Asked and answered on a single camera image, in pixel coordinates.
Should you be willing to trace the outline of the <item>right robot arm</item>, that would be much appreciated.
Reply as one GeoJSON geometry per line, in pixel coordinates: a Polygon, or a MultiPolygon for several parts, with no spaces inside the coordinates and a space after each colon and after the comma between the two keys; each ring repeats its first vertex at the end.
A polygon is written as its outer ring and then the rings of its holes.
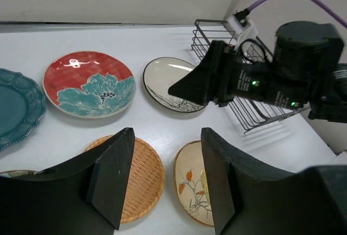
{"type": "Polygon", "coordinates": [[[242,47],[214,40],[200,64],[168,93],[198,105],[225,106],[234,97],[283,109],[309,105],[309,119],[346,122],[344,41],[332,24],[294,21],[276,32],[272,58],[254,61],[242,47]]]}

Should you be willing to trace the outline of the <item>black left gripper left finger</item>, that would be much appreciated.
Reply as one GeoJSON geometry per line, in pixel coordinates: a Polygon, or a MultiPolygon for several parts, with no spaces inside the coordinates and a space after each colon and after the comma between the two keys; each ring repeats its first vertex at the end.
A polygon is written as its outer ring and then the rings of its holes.
{"type": "Polygon", "coordinates": [[[1,234],[113,234],[120,226],[135,135],[108,140],[35,175],[1,178],[1,234]]]}

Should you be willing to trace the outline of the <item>woven bamboo plate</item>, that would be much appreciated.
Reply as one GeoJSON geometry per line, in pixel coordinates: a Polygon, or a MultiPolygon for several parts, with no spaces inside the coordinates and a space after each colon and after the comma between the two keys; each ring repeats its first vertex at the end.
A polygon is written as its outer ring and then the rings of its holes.
{"type": "Polygon", "coordinates": [[[115,229],[149,213],[158,202],[165,171],[157,152],[138,137],[109,135],[85,150],[92,161],[89,203],[115,229]]]}

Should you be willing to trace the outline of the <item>pale green glass plate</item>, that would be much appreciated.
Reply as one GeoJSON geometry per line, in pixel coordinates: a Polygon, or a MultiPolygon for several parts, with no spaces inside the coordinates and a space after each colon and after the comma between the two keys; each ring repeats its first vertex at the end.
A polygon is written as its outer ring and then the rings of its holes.
{"type": "Polygon", "coordinates": [[[0,176],[6,177],[6,178],[13,178],[13,177],[19,177],[23,175],[35,175],[37,173],[38,171],[35,171],[35,170],[11,170],[8,172],[1,172],[0,176]]]}

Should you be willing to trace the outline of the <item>beige plate bird painting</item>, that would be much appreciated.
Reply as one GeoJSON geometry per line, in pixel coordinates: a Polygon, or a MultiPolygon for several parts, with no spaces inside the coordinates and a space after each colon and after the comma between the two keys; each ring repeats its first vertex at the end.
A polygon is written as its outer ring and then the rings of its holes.
{"type": "Polygon", "coordinates": [[[213,227],[201,141],[187,143],[179,150],[173,173],[177,196],[184,210],[195,221],[213,227]]]}

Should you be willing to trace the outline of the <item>teal scalloped plate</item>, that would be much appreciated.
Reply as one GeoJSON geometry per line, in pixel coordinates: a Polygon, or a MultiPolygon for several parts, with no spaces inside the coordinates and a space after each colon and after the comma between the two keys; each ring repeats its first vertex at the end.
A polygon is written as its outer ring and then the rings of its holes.
{"type": "Polygon", "coordinates": [[[33,79],[1,69],[1,151],[25,139],[46,110],[45,94],[33,79]]]}

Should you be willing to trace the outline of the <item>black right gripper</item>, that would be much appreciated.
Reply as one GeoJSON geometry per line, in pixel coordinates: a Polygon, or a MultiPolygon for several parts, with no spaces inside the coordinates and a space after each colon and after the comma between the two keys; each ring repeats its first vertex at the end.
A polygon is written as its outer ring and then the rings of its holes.
{"type": "Polygon", "coordinates": [[[345,123],[346,87],[338,77],[344,41],[337,29],[294,21],[281,25],[275,37],[273,56],[262,61],[246,57],[242,46],[212,41],[208,57],[168,94],[198,105],[224,106],[234,97],[290,110],[309,105],[309,119],[345,123]]]}

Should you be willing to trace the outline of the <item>red plate teal flower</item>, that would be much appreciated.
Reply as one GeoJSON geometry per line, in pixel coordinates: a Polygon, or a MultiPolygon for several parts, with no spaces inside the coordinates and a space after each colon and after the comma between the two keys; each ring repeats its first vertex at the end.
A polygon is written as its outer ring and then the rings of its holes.
{"type": "Polygon", "coordinates": [[[136,94],[135,78],[124,63],[92,51],[56,59],[47,67],[42,85],[55,107],[85,119],[116,115],[132,103],[136,94]]]}

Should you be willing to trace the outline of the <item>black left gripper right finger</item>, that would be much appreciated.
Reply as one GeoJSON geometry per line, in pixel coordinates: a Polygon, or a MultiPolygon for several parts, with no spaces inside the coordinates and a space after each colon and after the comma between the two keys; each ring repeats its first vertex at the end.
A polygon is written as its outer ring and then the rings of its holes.
{"type": "Polygon", "coordinates": [[[346,234],[346,166],[291,173],[201,131],[216,234],[346,234]]]}

